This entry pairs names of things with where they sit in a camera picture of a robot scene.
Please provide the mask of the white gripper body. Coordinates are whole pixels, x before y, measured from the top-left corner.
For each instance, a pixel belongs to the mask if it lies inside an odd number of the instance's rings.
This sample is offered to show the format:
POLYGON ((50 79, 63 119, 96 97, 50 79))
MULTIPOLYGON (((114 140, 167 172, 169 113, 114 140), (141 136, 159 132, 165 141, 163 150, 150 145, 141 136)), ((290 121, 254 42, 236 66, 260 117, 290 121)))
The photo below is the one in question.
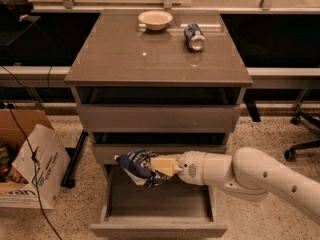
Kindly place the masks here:
POLYGON ((204 152, 188 151, 178 158, 179 178, 188 184, 203 185, 203 160, 204 152))

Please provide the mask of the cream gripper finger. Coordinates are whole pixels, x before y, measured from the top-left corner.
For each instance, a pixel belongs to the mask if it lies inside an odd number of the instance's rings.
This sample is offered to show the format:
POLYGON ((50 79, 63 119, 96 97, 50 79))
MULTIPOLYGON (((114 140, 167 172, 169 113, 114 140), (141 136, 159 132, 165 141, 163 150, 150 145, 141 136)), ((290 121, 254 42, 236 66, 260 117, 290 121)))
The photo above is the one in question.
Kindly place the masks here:
POLYGON ((182 171, 178 164, 179 155, 160 155, 150 159, 151 168, 167 176, 173 176, 182 171))

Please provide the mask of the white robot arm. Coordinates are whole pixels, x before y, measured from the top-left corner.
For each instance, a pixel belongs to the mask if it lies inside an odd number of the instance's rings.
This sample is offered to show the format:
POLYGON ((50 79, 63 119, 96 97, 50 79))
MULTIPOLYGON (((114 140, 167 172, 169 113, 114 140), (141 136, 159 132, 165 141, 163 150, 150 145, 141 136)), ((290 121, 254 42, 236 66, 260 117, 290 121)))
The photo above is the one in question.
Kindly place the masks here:
POLYGON ((255 148, 243 147, 232 155, 200 151, 160 155, 151 160, 151 168, 248 201, 261 201, 272 193, 320 224, 320 183, 255 148))

